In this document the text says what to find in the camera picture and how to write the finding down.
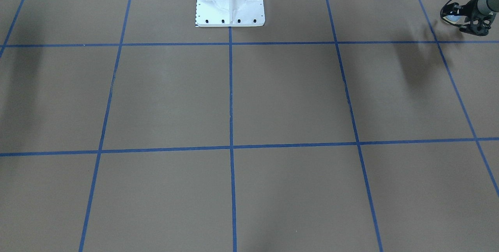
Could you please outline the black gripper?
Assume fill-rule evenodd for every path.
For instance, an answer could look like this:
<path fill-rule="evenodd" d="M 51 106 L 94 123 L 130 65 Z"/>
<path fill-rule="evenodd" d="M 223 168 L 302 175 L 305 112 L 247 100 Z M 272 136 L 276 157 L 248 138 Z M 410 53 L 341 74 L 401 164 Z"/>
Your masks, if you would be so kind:
<path fill-rule="evenodd" d="M 459 4 L 444 6 L 444 15 L 461 15 L 466 17 L 465 24 L 459 26 L 459 31 L 477 37 L 485 37 L 491 29 L 494 18 L 486 18 L 486 0 L 470 0 L 463 9 Z"/>

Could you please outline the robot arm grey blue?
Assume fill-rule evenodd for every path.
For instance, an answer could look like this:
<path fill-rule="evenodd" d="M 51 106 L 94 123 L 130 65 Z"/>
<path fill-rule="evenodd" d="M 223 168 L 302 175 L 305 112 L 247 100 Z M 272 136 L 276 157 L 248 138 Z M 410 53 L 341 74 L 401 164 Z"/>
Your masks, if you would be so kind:
<path fill-rule="evenodd" d="M 498 13 L 498 0 L 470 0 L 460 5 L 448 0 L 440 10 L 440 18 L 458 28 L 475 26 L 490 28 Z"/>

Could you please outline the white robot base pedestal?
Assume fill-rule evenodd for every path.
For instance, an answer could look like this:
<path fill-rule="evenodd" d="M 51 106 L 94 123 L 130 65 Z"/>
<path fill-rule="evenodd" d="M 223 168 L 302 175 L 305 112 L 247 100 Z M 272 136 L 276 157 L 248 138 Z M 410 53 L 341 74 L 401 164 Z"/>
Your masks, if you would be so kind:
<path fill-rule="evenodd" d="M 264 0 L 196 0 L 196 27 L 259 27 Z"/>

